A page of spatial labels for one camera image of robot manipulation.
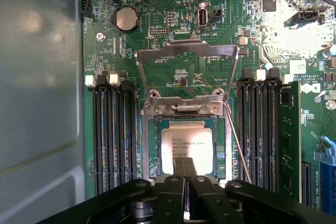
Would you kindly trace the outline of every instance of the green circuit board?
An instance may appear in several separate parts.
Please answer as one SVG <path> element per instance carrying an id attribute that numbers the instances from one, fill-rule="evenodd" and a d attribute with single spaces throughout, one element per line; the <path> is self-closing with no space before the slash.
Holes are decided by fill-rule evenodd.
<path id="1" fill-rule="evenodd" d="M 200 2 L 206 3 L 209 13 L 208 25 L 202 32 L 197 27 Z M 241 54 L 229 100 L 234 121 L 237 120 L 236 83 L 243 69 L 252 69 L 255 73 L 264 69 L 266 63 L 271 63 L 280 70 L 280 75 L 294 74 L 294 81 L 300 81 L 296 82 L 299 93 L 293 95 L 300 99 L 300 111 L 296 115 L 300 120 L 290 125 L 300 133 L 302 160 L 312 164 L 312 207 L 320 209 L 316 152 L 320 151 L 322 135 L 336 141 L 336 110 L 326 108 L 327 101 L 336 100 L 336 84 L 324 81 L 324 74 L 333 73 L 335 69 L 328 67 L 328 60 L 322 55 L 324 47 L 335 42 L 333 7 L 324 10 L 323 24 L 312 22 L 293 26 L 290 19 L 299 8 L 326 4 L 321 0 L 121 0 L 120 4 L 114 4 L 112 0 L 92 0 L 92 6 L 94 17 L 83 18 L 85 75 L 97 77 L 103 71 L 122 72 L 126 74 L 121 80 L 135 84 L 136 169 L 139 178 L 143 172 L 141 109 L 145 92 L 135 53 L 143 49 L 161 49 L 168 42 L 182 39 L 200 39 L 210 45 L 235 44 L 239 45 Z M 121 7 L 134 8 L 139 17 L 138 28 L 129 34 L 121 33 L 112 24 L 112 15 Z M 211 21 L 211 14 L 218 9 L 222 10 L 222 17 Z M 104 41 L 97 41 L 97 33 L 104 34 Z M 186 52 L 175 59 L 148 61 L 143 67 L 150 89 L 158 90 L 163 97 L 191 99 L 196 95 L 211 94 L 215 88 L 225 90 L 231 65 L 231 59 L 218 56 L 201 59 Z M 93 108 L 92 92 L 87 89 L 85 99 L 87 197 L 90 198 L 95 195 L 90 175 L 94 153 Z M 226 141 L 232 145 L 232 151 L 227 148 L 225 153 L 225 169 L 229 170 L 226 180 L 230 180 L 239 177 L 238 156 L 233 139 L 227 138 Z M 149 153 L 154 158 L 158 154 L 156 148 L 156 145 L 150 146 Z M 293 190 L 294 198 L 301 200 L 300 188 Z"/>

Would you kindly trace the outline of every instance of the motherboard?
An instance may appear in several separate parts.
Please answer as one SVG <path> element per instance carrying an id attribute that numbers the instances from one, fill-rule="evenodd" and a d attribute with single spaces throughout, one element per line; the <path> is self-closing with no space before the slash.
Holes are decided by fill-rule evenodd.
<path id="1" fill-rule="evenodd" d="M 82 12 L 88 198 L 192 157 L 222 186 L 250 179 L 335 215 L 334 6 L 82 0 Z"/>

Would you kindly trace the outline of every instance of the metal rod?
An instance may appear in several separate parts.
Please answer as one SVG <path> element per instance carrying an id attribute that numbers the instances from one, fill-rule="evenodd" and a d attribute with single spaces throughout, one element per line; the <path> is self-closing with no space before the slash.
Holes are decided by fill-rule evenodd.
<path id="1" fill-rule="evenodd" d="M 226 109 L 227 118 L 229 119 L 229 123 L 231 125 L 231 130 L 232 130 L 233 135 L 234 135 L 235 140 L 236 140 L 237 148 L 238 148 L 238 151 L 239 151 L 239 156 L 240 156 L 241 162 L 243 164 L 247 180 L 248 180 L 249 183 L 252 184 L 252 180 L 251 180 L 250 174 L 248 172 L 246 162 L 244 160 L 243 152 L 242 152 L 242 149 L 240 148 L 240 144 L 239 144 L 239 140 L 238 140 L 237 133 L 236 133 L 236 130 L 235 130 L 235 126 L 233 125 L 233 120 L 232 120 L 232 117 L 231 117 L 231 114 L 230 114 L 230 111 L 231 111 L 230 105 L 227 102 L 225 102 L 224 107 Z"/>
<path id="2" fill-rule="evenodd" d="M 230 76 L 229 76 L 229 79 L 227 80 L 228 86 L 227 86 L 227 89 L 226 89 L 226 95 L 224 97 L 224 102 L 228 101 L 228 99 L 230 97 L 232 83 L 233 83 L 233 79 L 234 79 L 234 76 L 235 76 L 235 73 L 236 73 L 236 68 L 237 68 L 238 59 L 239 59 L 238 53 L 239 53 L 239 50 L 237 51 L 237 55 L 236 55 L 234 61 L 232 62 Z"/>

